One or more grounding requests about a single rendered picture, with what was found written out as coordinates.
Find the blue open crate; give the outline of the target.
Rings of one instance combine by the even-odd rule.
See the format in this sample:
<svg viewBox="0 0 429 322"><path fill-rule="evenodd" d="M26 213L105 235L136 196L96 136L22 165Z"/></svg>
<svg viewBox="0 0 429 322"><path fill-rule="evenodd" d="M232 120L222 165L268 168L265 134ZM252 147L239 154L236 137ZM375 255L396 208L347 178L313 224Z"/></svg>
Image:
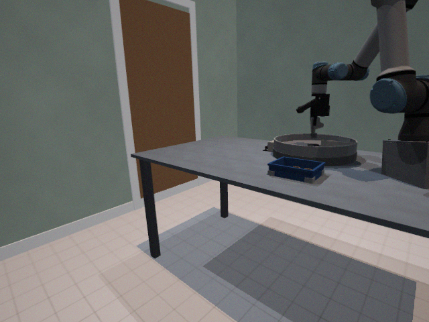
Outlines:
<svg viewBox="0 0 429 322"><path fill-rule="evenodd" d="M324 162L281 157L267 164L267 175L288 178L313 184L324 174ZM295 168L294 166L300 167ZM307 170L309 168L312 170Z"/></svg>

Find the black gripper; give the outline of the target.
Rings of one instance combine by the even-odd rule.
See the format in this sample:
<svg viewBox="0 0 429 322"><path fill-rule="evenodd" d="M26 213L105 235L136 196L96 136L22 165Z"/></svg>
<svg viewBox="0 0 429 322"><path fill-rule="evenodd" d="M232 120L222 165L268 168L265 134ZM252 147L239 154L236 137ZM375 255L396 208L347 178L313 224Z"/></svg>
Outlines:
<svg viewBox="0 0 429 322"><path fill-rule="evenodd" d="M315 133L316 129L324 127L324 124L320 122L320 118L318 116L321 116L321 117L329 116L330 94L317 93L317 94L312 94L312 96L316 96L316 98L318 99L318 103L311 106L310 108L310 127L311 127L311 132ZM325 109L326 109L326 112L325 112Z"/></svg>

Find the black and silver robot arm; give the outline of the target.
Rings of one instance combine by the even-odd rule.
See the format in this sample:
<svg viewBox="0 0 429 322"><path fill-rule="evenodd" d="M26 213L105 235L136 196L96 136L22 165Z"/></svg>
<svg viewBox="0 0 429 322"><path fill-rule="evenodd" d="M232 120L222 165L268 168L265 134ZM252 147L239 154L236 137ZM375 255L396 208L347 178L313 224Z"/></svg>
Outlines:
<svg viewBox="0 0 429 322"><path fill-rule="evenodd" d="M425 142L429 141L429 75L416 76L410 67L406 17L417 1L371 0L377 8L377 24L354 61L314 63L311 93L326 93L327 81L366 79L368 67L380 53L381 73L370 91L372 106L382 113L405 113L398 140Z"/></svg>

